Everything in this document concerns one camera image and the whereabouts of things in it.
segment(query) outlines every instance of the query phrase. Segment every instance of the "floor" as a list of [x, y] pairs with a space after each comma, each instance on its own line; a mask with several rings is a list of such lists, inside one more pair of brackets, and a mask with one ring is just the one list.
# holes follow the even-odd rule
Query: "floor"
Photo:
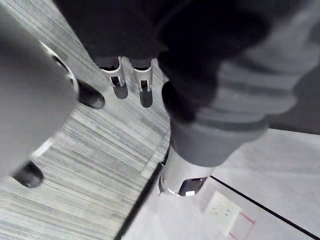
[[[230, 232], [223, 234], [221, 220], [208, 210], [214, 193], [241, 207]], [[212, 178], [191, 197], [152, 193], [122, 240], [312, 240], [296, 228], [256, 206]]]
[[154, 104], [143, 108], [123, 59], [129, 96], [119, 100], [51, 1], [0, 4], [106, 99], [102, 110], [79, 104], [53, 146], [35, 161], [45, 175], [39, 188], [27, 189], [10, 177], [1, 180], [0, 239], [111, 240], [169, 144], [163, 74], [154, 61]]

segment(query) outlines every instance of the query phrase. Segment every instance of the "electrical outlet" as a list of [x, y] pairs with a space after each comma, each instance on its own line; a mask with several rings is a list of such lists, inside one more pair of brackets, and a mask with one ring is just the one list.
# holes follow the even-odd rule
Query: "electrical outlet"
[[215, 219], [216, 227], [225, 236], [228, 235], [241, 212], [241, 208], [237, 204], [218, 191], [215, 191], [213, 194], [207, 210]]

